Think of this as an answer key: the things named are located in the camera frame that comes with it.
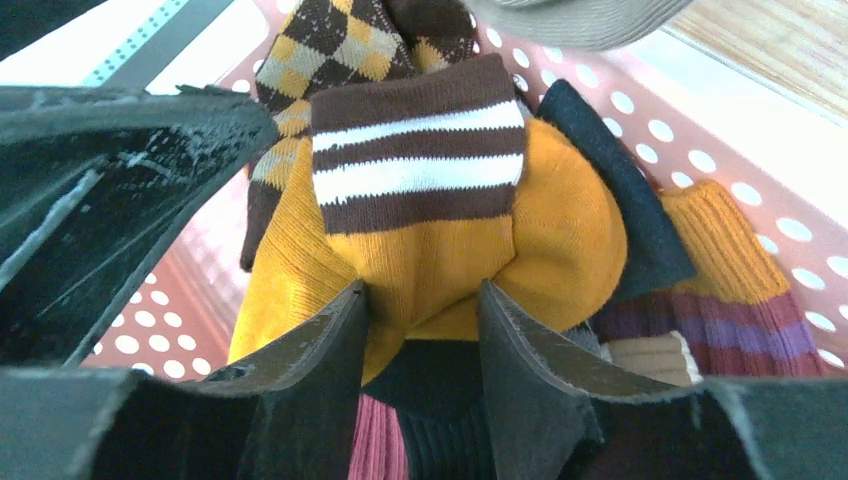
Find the maroon yellow sock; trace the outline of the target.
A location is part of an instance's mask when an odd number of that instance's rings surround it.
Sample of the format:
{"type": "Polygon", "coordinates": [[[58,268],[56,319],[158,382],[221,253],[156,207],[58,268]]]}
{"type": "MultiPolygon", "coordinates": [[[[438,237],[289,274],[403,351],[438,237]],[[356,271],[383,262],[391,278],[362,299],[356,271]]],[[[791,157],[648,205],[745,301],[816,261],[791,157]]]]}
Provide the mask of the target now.
{"type": "Polygon", "coordinates": [[[359,398],[348,479],[408,478],[408,460],[396,411],[362,394],[359,398]]]}

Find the pink perforated plastic basket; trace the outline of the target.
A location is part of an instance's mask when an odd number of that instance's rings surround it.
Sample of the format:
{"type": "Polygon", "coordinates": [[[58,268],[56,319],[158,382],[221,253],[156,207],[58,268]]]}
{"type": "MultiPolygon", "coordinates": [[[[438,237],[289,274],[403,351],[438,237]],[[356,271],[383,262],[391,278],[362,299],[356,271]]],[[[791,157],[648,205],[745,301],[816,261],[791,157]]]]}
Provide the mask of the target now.
{"type": "MultiPolygon", "coordinates": [[[[536,46],[487,25],[530,103],[568,80],[665,188],[712,179],[784,269],[818,352],[847,372],[847,131],[665,32],[623,50],[536,46]]],[[[236,174],[188,223],[87,358],[178,380],[221,367],[247,282],[237,255],[248,179],[236,174]]]]}

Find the mustard yellow sock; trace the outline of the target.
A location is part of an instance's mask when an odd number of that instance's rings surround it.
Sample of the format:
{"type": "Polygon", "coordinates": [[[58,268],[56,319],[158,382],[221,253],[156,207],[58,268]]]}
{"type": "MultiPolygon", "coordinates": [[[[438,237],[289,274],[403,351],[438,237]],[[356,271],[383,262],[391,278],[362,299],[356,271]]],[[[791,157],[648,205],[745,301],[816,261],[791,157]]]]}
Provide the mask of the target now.
{"type": "Polygon", "coordinates": [[[364,381],[408,340],[475,340],[486,280],[559,331],[611,298],[628,254],[619,206],[563,134],[522,112],[499,55],[332,88],[310,106],[231,361],[358,279],[372,309],[364,381]]]}

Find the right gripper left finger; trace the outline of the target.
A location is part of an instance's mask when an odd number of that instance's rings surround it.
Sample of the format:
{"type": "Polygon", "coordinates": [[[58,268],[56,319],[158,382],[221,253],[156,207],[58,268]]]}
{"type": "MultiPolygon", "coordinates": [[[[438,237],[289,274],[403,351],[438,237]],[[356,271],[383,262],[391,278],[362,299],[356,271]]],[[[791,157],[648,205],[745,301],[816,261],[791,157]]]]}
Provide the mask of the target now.
{"type": "Polygon", "coordinates": [[[201,381],[135,369],[5,368],[5,479],[343,479],[369,313],[355,281],[201,381]]]}

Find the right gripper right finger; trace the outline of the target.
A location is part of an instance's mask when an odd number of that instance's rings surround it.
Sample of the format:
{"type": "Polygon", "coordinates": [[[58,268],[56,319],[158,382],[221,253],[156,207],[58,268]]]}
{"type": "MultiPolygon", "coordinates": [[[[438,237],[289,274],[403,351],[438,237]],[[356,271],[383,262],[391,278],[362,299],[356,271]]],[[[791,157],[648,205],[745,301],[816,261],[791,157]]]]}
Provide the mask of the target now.
{"type": "Polygon", "coordinates": [[[608,363],[481,286],[480,356],[501,479],[843,479],[847,384],[710,377],[677,387],[608,363]]]}

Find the maroon purple striped sock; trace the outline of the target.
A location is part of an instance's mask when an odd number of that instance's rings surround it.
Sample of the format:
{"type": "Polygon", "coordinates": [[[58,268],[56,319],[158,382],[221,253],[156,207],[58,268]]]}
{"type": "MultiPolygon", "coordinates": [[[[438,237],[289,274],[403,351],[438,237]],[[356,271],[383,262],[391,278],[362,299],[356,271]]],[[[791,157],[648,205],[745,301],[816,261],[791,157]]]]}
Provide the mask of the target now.
{"type": "Polygon", "coordinates": [[[823,377],[790,285],[731,196],[713,181],[661,194],[696,274],[602,310],[602,344],[679,332],[703,376],[823,377]]]}

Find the navy green sock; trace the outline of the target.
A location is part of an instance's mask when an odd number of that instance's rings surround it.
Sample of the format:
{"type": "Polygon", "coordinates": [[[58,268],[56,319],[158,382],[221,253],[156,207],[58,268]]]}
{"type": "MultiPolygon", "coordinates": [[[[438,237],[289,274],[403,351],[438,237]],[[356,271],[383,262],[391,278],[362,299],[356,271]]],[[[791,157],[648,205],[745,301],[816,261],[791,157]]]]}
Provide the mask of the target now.
{"type": "Polygon", "coordinates": [[[696,274],[671,218],[632,155],[566,80],[545,93],[537,117],[562,132],[611,191],[622,215],[628,257],[613,304],[671,287],[696,274]]]}

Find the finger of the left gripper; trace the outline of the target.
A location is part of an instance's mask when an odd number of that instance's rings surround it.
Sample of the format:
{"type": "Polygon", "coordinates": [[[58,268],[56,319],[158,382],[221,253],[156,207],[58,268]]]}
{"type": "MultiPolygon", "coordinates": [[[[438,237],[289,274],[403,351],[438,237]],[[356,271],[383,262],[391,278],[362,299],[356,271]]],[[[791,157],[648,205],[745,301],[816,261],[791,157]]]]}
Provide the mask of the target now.
{"type": "Polygon", "coordinates": [[[194,213],[277,140],[249,95],[1,90],[1,362],[84,360],[194,213]]]}

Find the brown argyle sock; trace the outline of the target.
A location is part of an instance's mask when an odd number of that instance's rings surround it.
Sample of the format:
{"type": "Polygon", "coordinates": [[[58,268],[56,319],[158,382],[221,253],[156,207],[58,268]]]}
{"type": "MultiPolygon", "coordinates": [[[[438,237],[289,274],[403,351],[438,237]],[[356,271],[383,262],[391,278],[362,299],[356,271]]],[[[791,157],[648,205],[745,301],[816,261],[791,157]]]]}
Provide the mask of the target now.
{"type": "Polygon", "coordinates": [[[475,28],[458,1],[300,1],[259,68],[259,102],[279,141],[249,163],[247,230],[240,266],[256,251],[284,192],[298,144],[310,135],[314,94],[335,87],[411,78],[473,56],[475,28]]]}

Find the black ribbed sock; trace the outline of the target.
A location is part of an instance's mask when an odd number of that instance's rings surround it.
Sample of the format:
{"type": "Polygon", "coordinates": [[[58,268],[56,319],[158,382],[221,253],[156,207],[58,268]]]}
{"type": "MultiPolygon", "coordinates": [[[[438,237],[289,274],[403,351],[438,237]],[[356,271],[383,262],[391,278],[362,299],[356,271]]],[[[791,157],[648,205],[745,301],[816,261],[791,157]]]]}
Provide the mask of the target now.
{"type": "Polygon", "coordinates": [[[363,393],[395,410],[411,479],[497,477],[478,343],[408,340],[363,393]]]}

